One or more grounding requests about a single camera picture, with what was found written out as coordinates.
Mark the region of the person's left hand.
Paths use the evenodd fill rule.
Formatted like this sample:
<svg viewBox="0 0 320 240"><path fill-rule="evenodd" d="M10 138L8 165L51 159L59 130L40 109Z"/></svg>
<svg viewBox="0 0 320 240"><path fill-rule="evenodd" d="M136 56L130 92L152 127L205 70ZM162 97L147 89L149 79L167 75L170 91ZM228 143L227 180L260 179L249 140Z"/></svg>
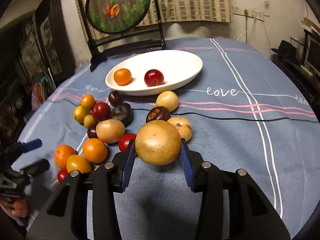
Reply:
<svg viewBox="0 0 320 240"><path fill-rule="evenodd" d="M1 197L1 208L12 218L28 216L28 204L26 197L18 198L12 203L7 201L7 198Z"/></svg>

